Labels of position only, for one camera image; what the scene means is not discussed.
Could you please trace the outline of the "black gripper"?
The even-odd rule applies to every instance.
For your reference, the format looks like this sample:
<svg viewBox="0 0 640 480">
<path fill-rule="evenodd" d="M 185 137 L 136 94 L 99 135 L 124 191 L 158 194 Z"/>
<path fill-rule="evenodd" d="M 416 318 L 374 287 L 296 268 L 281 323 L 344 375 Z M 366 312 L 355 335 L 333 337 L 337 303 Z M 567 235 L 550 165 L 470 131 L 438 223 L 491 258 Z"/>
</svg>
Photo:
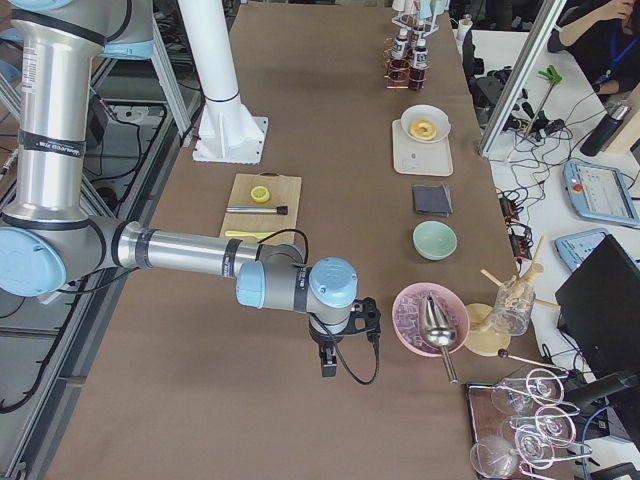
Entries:
<svg viewBox="0 0 640 480">
<path fill-rule="evenodd" d="M 356 299 L 349 311 L 349 315 L 340 323 L 330 325 L 323 323 L 314 314 L 310 315 L 309 333 L 318 343 L 321 363 L 321 375 L 334 377 L 337 372 L 337 353 L 335 346 L 329 343 L 339 343 L 345 337 L 365 334 L 372 342 L 380 336 L 381 313 L 375 300 L 371 297 Z"/>
</svg>

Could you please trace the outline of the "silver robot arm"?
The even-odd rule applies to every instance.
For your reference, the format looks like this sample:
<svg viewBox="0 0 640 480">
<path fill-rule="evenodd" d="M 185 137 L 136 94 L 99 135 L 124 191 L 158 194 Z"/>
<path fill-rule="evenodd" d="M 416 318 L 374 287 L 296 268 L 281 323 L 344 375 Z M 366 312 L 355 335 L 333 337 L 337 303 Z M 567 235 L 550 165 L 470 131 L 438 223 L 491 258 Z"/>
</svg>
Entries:
<svg viewBox="0 0 640 480">
<path fill-rule="evenodd" d="M 343 338 L 378 344 L 379 311 L 357 298 L 343 259 L 309 265 L 293 245 L 166 232 L 81 208 L 93 60 L 153 55 L 150 2 L 16 1 L 12 22 L 24 45 L 16 195 L 2 211 L 5 291 L 39 296 L 112 267 L 198 272 L 234 279 L 243 305 L 307 315 L 324 376 L 344 363 Z"/>
</svg>

